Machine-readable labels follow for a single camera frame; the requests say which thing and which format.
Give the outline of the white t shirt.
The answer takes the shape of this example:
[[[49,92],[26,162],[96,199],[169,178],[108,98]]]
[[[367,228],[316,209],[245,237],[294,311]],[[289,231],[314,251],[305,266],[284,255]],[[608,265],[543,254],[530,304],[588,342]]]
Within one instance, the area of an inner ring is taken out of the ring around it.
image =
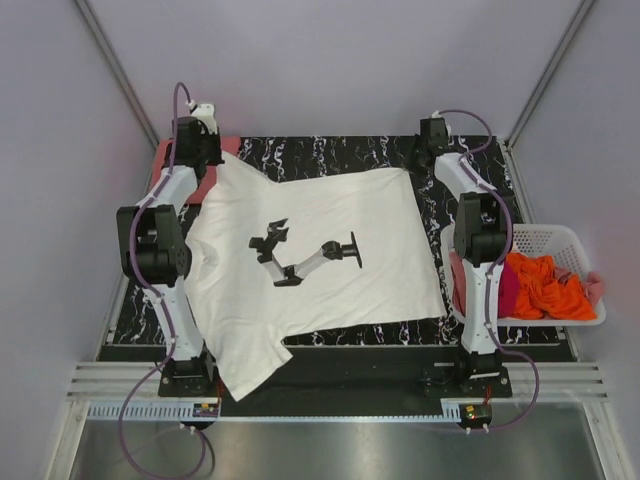
[[[399,168],[278,183],[226,155],[186,243],[188,299],[235,400],[290,360],[287,337],[446,312]]]

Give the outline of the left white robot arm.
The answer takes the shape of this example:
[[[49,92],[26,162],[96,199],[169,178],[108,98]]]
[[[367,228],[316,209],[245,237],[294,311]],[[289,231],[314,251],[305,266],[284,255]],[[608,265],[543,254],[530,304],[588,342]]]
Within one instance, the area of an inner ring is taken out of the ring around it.
[[[172,122],[174,138],[158,181],[138,203],[116,213],[123,273],[151,302],[165,339],[161,397],[203,396],[216,382],[213,355],[186,293],[192,254],[178,218],[207,169],[222,162],[219,129],[207,107]]]

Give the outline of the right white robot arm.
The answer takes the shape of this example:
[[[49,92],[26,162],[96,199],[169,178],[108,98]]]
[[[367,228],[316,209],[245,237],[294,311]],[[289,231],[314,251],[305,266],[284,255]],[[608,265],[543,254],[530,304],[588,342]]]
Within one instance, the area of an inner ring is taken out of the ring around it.
[[[409,166],[434,175],[457,198],[453,242],[464,270],[465,313],[453,382],[463,395],[483,396],[501,383],[504,372],[497,326],[500,281],[513,244],[512,199],[503,198],[469,162],[490,140],[461,154],[450,150],[447,113],[437,111],[420,121]]]

